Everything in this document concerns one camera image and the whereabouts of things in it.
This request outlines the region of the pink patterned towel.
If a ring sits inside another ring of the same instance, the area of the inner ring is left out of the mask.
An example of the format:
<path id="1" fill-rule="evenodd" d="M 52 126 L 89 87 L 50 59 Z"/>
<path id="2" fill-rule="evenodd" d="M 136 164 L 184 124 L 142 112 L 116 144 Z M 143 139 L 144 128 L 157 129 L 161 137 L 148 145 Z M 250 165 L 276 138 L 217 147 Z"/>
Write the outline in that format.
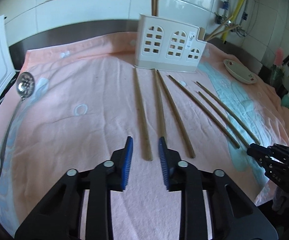
<path id="1" fill-rule="evenodd" d="M 0 178 L 0 223 L 13 235 L 33 207 L 70 168 L 91 170 L 134 140 L 129 183 L 111 195 L 115 239 L 177 239 L 179 192 L 168 192 L 161 172 L 154 73 L 137 69 L 152 161 L 143 158 L 134 89 L 135 33 L 117 33 L 28 51 L 22 70 L 35 79 L 12 123 Z M 162 72 L 196 157 L 198 169 L 225 171 L 255 203 L 273 197 L 275 185 L 168 77 L 197 95 L 198 81 L 219 97 L 263 146 L 289 146 L 289 109 L 259 80 L 236 81 L 225 69 L 228 55 L 207 45 L 195 73 Z M 0 104 L 0 144 L 20 97 L 12 87 Z"/>

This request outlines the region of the teal soap bottle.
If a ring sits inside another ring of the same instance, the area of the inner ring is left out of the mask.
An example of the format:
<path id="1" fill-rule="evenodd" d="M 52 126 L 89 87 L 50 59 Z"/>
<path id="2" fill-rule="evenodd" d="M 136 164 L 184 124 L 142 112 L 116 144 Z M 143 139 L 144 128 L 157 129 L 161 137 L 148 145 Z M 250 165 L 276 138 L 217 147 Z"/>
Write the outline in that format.
<path id="1" fill-rule="evenodd" d="M 281 99 L 281 106 L 289 108 L 289 92 Z"/>

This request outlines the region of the pink flower decoration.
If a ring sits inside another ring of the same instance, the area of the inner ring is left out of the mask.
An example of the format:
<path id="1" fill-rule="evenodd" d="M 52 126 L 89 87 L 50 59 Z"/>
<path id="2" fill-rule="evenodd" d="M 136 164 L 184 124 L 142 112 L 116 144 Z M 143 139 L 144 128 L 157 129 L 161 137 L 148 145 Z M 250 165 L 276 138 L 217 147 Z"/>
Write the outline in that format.
<path id="1" fill-rule="evenodd" d="M 275 53 L 275 60 L 274 60 L 274 65 L 277 67 L 281 66 L 283 63 L 283 49 L 278 48 L 276 53 Z"/>

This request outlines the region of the white oval dish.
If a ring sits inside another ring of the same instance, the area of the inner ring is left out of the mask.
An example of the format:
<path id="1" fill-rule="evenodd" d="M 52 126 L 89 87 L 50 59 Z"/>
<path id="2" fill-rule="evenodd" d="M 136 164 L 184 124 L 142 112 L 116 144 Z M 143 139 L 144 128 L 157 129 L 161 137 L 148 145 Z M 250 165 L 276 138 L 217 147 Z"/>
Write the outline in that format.
<path id="1" fill-rule="evenodd" d="M 253 85 L 257 83 L 257 78 L 255 74 L 244 65 L 229 59 L 225 59 L 223 63 L 229 74 L 241 83 L 244 83 L 246 85 Z"/>

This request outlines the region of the white house-shaped utensil holder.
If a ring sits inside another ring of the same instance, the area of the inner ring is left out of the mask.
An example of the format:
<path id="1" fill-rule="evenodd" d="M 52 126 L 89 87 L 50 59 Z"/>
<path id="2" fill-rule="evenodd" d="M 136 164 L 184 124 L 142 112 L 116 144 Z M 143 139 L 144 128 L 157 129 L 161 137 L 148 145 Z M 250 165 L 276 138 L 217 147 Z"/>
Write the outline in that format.
<path id="1" fill-rule="evenodd" d="M 138 22 L 135 66 L 193 73 L 206 42 L 198 39 L 200 28 L 191 24 L 141 15 Z"/>

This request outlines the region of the metal water valve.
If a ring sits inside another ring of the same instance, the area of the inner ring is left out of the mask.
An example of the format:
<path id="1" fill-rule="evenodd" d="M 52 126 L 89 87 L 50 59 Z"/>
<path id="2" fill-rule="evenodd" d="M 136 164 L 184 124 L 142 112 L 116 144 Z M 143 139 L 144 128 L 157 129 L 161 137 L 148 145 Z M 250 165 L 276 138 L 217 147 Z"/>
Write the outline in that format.
<path id="1" fill-rule="evenodd" d="M 215 13 L 215 24 L 221 25 L 222 23 L 226 23 L 228 21 L 228 13 L 224 12 L 222 15 Z"/>

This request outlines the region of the yellow gas pipe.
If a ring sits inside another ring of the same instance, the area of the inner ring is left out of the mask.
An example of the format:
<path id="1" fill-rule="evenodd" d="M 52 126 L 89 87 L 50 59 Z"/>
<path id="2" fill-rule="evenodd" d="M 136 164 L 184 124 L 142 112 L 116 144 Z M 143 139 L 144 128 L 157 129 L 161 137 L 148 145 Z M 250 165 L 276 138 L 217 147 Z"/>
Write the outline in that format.
<path id="1" fill-rule="evenodd" d="M 228 23 L 229 21 L 234 22 L 234 21 L 236 20 L 236 18 L 237 18 L 237 16 L 238 16 L 238 13 L 240 12 L 241 7 L 242 7 L 244 1 L 245 1 L 245 0 L 238 0 L 238 3 L 237 3 L 237 5 L 236 5 L 236 8 L 234 9 L 234 12 L 232 13 L 232 15 L 228 18 L 227 23 Z M 231 26 L 230 28 L 227 28 L 227 29 L 224 30 L 224 34 L 222 35 L 222 41 L 223 41 L 223 43 L 226 42 L 228 33 L 229 33 L 229 31 L 232 30 L 232 29 L 234 29 L 234 26 Z"/>

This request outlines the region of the steel slotted spoon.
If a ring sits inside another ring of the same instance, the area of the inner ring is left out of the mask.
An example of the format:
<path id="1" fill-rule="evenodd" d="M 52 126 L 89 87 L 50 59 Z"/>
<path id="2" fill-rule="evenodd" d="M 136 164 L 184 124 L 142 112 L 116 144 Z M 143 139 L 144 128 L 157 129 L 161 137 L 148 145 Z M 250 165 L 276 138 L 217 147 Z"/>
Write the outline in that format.
<path id="1" fill-rule="evenodd" d="M 6 152 L 6 146 L 7 146 L 7 140 L 8 135 L 12 126 L 12 123 L 15 119 L 15 116 L 17 114 L 17 111 L 19 110 L 22 102 L 32 96 L 35 89 L 35 80 L 31 73 L 29 72 L 23 72 L 18 76 L 17 82 L 16 82 L 16 91 L 18 95 L 20 96 L 20 101 L 17 103 L 17 106 L 12 114 L 11 120 L 7 126 L 6 132 L 3 136 L 2 142 L 0 144 L 0 178 L 2 174 L 2 168 L 4 164 L 4 156 Z"/>

